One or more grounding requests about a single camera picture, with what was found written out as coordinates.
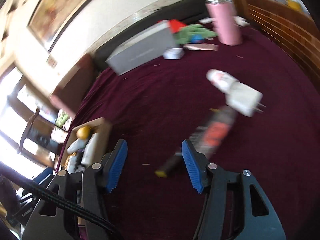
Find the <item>grey long box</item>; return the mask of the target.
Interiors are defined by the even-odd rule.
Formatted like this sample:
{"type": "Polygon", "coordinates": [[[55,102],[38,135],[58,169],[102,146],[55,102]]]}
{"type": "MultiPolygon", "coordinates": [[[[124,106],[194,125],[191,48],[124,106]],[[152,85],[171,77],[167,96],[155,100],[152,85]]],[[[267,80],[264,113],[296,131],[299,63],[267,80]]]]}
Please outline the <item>grey long box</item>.
{"type": "Polygon", "coordinates": [[[123,75],[177,47],[170,22],[164,20],[117,46],[106,63],[117,75],[123,75]]]}

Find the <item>green cloth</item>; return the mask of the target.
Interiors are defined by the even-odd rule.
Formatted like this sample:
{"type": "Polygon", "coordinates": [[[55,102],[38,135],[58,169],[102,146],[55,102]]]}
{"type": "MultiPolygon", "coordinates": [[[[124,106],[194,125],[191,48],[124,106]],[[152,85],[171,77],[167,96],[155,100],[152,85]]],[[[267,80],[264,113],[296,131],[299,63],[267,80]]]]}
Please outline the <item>green cloth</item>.
{"type": "Polygon", "coordinates": [[[197,43],[203,41],[206,38],[217,37],[217,33],[205,28],[200,24],[191,24],[181,28],[177,33],[174,34],[175,41],[179,45],[188,43],[197,43]]]}

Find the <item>maroon bed blanket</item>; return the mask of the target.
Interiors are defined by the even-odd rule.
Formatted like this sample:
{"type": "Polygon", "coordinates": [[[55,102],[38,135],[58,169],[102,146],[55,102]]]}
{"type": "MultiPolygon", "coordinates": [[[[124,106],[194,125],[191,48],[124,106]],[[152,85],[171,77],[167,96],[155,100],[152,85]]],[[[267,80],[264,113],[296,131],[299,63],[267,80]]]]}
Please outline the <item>maroon bed blanket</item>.
{"type": "Polygon", "coordinates": [[[211,161],[250,170],[270,199],[288,239],[319,239],[319,93],[296,63],[257,30],[242,29],[239,46],[159,57],[126,74],[106,69],[83,99],[71,127],[97,118],[112,125],[128,155],[108,215],[125,239],[192,239],[204,197],[185,166],[155,171],[225,104],[207,79],[228,72],[260,91],[263,110],[238,115],[211,161]]]}

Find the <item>framed wall painting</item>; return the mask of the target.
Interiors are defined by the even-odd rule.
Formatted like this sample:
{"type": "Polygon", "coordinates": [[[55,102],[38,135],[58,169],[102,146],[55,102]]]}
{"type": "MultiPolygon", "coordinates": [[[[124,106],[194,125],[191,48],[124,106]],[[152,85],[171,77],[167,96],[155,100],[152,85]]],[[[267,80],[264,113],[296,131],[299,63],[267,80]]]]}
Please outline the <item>framed wall painting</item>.
{"type": "Polygon", "coordinates": [[[72,20],[92,0],[35,0],[28,29],[51,52],[72,20]]]}

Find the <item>black headboard cushion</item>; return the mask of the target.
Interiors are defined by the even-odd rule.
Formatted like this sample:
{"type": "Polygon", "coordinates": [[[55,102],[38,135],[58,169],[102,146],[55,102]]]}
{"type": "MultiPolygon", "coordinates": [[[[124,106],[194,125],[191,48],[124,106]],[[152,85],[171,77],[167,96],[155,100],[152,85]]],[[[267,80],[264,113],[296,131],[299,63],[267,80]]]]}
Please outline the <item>black headboard cushion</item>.
{"type": "Polygon", "coordinates": [[[108,68],[106,60],[117,46],[162,20],[178,20],[185,24],[193,24],[206,17],[208,17],[208,11],[205,0],[181,0],[156,9],[141,20],[128,23],[126,26],[120,27],[119,30],[110,30],[107,33],[108,37],[93,54],[94,66],[99,72],[108,68]]]}

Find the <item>pink thermos bottle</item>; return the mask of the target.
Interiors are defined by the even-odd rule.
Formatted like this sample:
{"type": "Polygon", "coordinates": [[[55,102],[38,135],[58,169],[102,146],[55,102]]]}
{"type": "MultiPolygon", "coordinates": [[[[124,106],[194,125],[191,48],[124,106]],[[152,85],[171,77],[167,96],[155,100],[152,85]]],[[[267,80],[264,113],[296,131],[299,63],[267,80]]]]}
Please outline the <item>pink thermos bottle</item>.
{"type": "Polygon", "coordinates": [[[242,43],[240,28],[234,18],[232,0],[206,0],[210,17],[214,20],[214,28],[222,44],[237,46],[242,43]]]}

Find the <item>clear case red contents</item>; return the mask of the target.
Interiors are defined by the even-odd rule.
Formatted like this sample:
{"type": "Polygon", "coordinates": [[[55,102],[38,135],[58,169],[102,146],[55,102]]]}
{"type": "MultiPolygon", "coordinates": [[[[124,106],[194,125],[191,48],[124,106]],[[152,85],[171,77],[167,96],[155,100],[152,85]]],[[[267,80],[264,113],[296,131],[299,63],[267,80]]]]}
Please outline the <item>clear case red contents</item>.
{"type": "Polygon", "coordinates": [[[211,109],[208,118],[189,137],[195,150],[210,159],[233,127],[238,113],[229,106],[211,109]]]}

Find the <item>white bottle purple label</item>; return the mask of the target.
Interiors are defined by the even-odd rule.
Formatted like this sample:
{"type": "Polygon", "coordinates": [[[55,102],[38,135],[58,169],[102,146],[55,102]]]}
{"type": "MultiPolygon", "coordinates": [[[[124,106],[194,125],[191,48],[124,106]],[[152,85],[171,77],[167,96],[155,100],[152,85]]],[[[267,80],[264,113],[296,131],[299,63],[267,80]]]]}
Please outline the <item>white bottle purple label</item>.
{"type": "Polygon", "coordinates": [[[68,148],[67,148],[67,153],[68,154],[72,154],[74,152],[77,152],[80,149],[83,149],[86,147],[88,143],[88,139],[87,140],[81,140],[81,139],[76,139],[76,141],[74,141],[68,148]]]}

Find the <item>yellow round jar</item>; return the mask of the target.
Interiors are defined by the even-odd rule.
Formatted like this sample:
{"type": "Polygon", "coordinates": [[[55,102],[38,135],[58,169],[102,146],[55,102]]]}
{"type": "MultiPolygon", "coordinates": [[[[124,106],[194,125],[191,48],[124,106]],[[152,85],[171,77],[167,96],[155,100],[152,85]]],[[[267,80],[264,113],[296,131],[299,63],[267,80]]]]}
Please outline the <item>yellow round jar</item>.
{"type": "Polygon", "coordinates": [[[81,140],[87,140],[91,135],[91,126],[83,126],[76,131],[76,137],[81,140]]]}

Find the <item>brown cardboard tray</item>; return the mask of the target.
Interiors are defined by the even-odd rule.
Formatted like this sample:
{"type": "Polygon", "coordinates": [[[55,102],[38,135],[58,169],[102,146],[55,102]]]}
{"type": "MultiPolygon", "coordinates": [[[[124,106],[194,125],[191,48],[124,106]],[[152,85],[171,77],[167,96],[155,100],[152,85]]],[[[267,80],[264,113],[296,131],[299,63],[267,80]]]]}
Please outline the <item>brown cardboard tray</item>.
{"type": "Polygon", "coordinates": [[[104,118],[73,128],[66,139],[58,165],[71,173],[78,166],[89,167],[100,162],[106,153],[111,129],[112,124],[104,118]]]}

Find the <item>white wall charger plug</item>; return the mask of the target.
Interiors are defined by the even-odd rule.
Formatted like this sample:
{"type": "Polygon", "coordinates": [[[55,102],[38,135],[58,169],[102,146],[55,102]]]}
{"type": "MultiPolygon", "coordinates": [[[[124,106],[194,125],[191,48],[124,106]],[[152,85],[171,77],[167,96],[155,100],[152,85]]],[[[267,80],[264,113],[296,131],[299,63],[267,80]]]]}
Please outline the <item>white wall charger plug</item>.
{"type": "Polygon", "coordinates": [[[246,84],[235,82],[226,94],[226,104],[240,114],[252,117],[255,112],[263,113],[259,107],[266,107],[261,104],[263,94],[246,84]]]}

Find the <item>black marker yellow cap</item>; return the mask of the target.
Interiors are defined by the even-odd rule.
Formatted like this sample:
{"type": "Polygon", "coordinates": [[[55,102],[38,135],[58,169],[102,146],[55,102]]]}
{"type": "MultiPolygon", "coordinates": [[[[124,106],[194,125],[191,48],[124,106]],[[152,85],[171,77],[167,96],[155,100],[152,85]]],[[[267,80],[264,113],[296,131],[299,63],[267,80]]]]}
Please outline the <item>black marker yellow cap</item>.
{"type": "Polygon", "coordinates": [[[183,163],[182,153],[176,152],[155,171],[155,175],[158,178],[168,178],[181,166],[181,163],[183,163]]]}

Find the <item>pink toothpaste tube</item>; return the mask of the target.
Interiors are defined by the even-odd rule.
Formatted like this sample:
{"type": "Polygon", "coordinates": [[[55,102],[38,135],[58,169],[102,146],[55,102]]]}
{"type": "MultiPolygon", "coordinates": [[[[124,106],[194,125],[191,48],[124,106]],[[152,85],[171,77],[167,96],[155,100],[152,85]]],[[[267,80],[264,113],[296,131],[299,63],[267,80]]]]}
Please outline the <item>pink toothpaste tube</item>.
{"type": "Polygon", "coordinates": [[[217,51],[219,46],[207,43],[188,43],[183,45],[184,49],[194,51],[217,51]]]}

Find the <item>white red label pill bottle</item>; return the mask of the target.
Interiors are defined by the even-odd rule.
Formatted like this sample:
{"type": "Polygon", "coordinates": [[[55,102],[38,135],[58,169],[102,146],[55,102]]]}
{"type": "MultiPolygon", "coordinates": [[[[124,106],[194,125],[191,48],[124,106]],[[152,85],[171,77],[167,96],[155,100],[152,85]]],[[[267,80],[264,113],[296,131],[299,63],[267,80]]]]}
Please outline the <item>white red label pill bottle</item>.
{"type": "Polygon", "coordinates": [[[239,82],[238,79],[231,76],[227,72],[223,72],[217,69],[208,70],[206,77],[208,81],[224,94],[229,94],[232,85],[239,82]]]}

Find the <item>small white multiport charger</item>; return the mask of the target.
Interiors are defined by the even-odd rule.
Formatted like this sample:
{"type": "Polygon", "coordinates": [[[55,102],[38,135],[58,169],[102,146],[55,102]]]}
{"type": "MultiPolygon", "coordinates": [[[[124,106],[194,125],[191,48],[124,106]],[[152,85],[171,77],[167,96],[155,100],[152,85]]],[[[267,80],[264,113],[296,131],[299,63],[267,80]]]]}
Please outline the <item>small white multiport charger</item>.
{"type": "Polygon", "coordinates": [[[184,50],[182,48],[170,48],[163,53],[166,60],[179,60],[183,57],[184,50]]]}

